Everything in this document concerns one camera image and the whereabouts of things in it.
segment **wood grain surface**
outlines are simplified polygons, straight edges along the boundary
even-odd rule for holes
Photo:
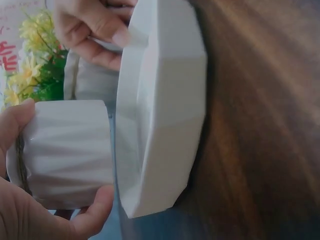
[[[319,240],[320,1],[192,4],[209,64],[190,184],[167,212],[122,212],[123,238]]]

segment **finger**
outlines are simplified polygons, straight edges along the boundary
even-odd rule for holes
[[[85,39],[72,49],[87,62],[115,71],[120,70],[121,55],[105,49],[92,39]]]
[[[134,7],[137,5],[138,0],[108,0],[107,3],[109,6],[117,7],[117,6],[131,6]]]
[[[131,19],[132,13],[134,12],[133,7],[109,7],[109,10],[125,22]]]
[[[122,48],[129,43],[130,34],[126,25],[101,2],[92,1],[75,14],[103,41],[112,42]]]
[[[84,238],[90,238],[98,234],[111,212],[113,200],[113,187],[101,187],[96,193],[93,204],[87,211],[71,220],[76,233]]]
[[[54,215],[63,219],[70,220],[74,212],[75,212],[74,210],[57,210],[55,211]]]
[[[12,106],[0,114],[0,156],[6,156],[7,150],[17,139],[19,132],[35,115],[35,101],[25,100],[21,105]],[[0,162],[0,176],[5,177],[6,164]]]

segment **artificial flower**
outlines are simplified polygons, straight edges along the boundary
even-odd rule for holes
[[[3,94],[5,96],[5,99],[4,99],[5,105],[15,106],[20,103],[18,93],[14,87],[8,86],[8,88],[4,90]]]
[[[41,68],[40,64],[37,64],[36,58],[33,54],[30,57],[26,57],[24,62],[21,65],[21,75],[23,80],[28,85],[36,85],[37,79],[40,76],[39,69]]]

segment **white flower pot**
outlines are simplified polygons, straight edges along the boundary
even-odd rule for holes
[[[97,190],[113,184],[109,117],[101,100],[36,103],[22,132],[23,161],[33,197],[47,209],[92,204]],[[7,173],[21,186],[15,144],[7,152]]]

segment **white plate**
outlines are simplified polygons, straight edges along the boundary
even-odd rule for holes
[[[115,154],[129,218],[173,206],[188,183],[206,107],[207,56],[186,0],[139,0],[123,50]]]

